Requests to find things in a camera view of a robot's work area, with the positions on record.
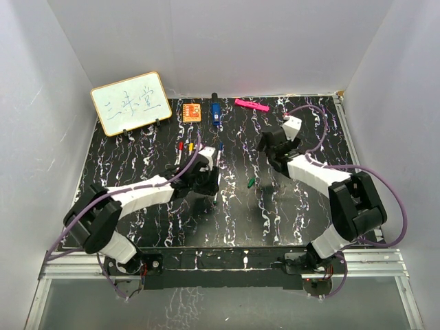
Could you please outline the white pen red tip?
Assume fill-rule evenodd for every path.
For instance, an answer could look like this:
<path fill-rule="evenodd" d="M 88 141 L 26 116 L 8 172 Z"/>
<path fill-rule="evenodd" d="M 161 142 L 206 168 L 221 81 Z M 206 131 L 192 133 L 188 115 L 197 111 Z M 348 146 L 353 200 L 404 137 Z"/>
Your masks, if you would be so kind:
<path fill-rule="evenodd" d="M 179 165 L 182 159 L 182 150 L 179 149 L 178 150 L 178 155 L 177 155 L 177 160 L 176 160 L 176 165 Z"/>

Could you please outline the white pen blue tip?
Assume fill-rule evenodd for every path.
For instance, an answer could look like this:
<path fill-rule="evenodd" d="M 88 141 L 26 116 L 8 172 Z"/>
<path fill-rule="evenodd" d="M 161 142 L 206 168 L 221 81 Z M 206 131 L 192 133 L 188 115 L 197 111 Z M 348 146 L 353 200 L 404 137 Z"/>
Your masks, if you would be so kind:
<path fill-rule="evenodd" d="M 219 167 L 219 162 L 220 162 L 220 159 L 221 159 L 221 152 L 222 152 L 221 149 L 219 149 L 218 152 L 217 152 L 217 158 L 216 158 L 216 163 L 215 163 L 216 167 Z"/>

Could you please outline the green pen cap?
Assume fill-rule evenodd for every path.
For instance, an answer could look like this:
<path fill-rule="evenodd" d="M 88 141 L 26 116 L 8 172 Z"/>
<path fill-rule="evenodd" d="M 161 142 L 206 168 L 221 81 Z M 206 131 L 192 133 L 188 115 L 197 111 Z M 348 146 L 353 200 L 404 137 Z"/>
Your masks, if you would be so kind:
<path fill-rule="evenodd" d="M 247 184 L 247 187 L 248 187 L 248 188 L 253 187 L 253 185 L 255 184 L 255 181 L 256 181 L 256 178 L 255 178 L 255 177 L 251 178 L 251 179 L 249 180 L 248 184 Z"/>

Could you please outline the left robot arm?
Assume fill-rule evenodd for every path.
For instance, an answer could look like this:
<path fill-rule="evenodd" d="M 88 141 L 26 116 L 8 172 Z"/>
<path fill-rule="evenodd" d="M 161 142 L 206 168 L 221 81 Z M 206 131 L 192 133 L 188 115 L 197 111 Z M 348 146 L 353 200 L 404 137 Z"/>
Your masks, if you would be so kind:
<path fill-rule="evenodd" d="M 117 232 L 119 220 L 143 208 L 183 199 L 188 193 L 215 195 L 219 190 L 216 154 L 215 148 L 203 148 L 188 159 L 185 167 L 170 168 L 136 184 L 109 188 L 92 184 L 69 210 L 63 224 L 69 226 L 89 204 L 98 200 L 69 233 L 86 253 L 103 254 L 123 272 L 135 274 L 142 266 L 142 252 Z"/>

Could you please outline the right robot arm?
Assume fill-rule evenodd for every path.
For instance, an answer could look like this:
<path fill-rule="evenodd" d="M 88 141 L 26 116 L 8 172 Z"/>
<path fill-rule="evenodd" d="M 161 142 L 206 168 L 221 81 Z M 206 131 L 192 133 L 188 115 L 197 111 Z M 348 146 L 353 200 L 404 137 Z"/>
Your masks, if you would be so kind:
<path fill-rule="evenodd" d="M 321 273 L 337 252 L 387 220 L 384 205 L 371 176 L 311 164 L 298 150 L 300 140 L 289 139 L 282 128 L 266 129 L 257 150 L 264 152 L 272 168 L 284 176 L 314 188 L 329 200 L 331 225 L 307 244 L 302 256 L 286 264 Z"/>

